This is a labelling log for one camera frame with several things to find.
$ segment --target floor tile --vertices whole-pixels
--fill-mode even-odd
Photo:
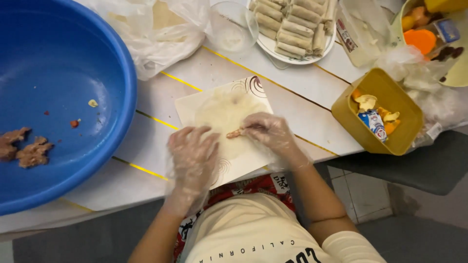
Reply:
[[[373,213],[370,213],[368,215],[358,217],[358,222],[360,224],[362,224],[362,223],[372,221],[372,220],[376,220],[376,219],[379,219],[379,218],[382,218],[382,217],[387,217],[387,216],[390,216],[392,214],[393,214],[392,209],[390,207],[388,207],[388,208],[380,209],[380,210],[375,211]]]
[[[357,218],[390,207],[387,188],[381,179],[356,173],[344,177],[348,183]]]
[[[13,244],[11,241],[0,243],[0,262],[13,263]]]
[[[330,173],[331,179],[344,175],[344,172],[342,169],[338,169],[338,168],[331,167],[331,166],[328,166],[328,172]]]
[[[340,198],[341,202],[344,204],[348,216],[353,220],[354,223],[357,223],[356,213],[351,200],[351,195],[348,190],[348,184],[346,183],[346,178],[344,176],[338,177],[331,180],[333,188],[335,188],[335,193]]]

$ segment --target plastic glove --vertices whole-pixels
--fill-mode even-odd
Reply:
[[[247,116],[241,130],[283,158],[299,149],[286,120],[270,113],[258,112]]]
[[[185,127],[169,137],[168,148],[174,168],[168,175],[174,189],[166,198],[167,207],[178,215],[201,209],[210,186],[217,179],[219,133],[202,135],[210,127]]]

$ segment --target orange lid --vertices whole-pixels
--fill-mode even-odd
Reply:
[[[427,55],[436,46],[437,38],[427,29],[408,30],[403,33],[407,45],[417,47],[423,55]]]

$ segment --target white table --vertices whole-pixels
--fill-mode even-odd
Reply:
[[[336,98],[369,68],[356,68],[339,42],[312,65],[277,69],[256,45],[242,55],[222,54],[205,43],[190,58],[140,82],[137,113],[114,157],[64,197],[0,217],[0,241],[66,226],[161,198],[166,141],[182,125],[174,100],[257,75],[275,114],[284,116],[299,145],[315,161],[362,151],[333,118]],[[243,178],[264,174],[264,169]]]

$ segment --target blue plastic basin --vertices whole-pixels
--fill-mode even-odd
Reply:
[[[31,127],[20,147],[35,136],[55,144],[48,165],[0,163],[4,215],[60,197],[109,160],[132,121],[137,79],[117,33],[72,0],[0,0],[0,36],[0,134]]]

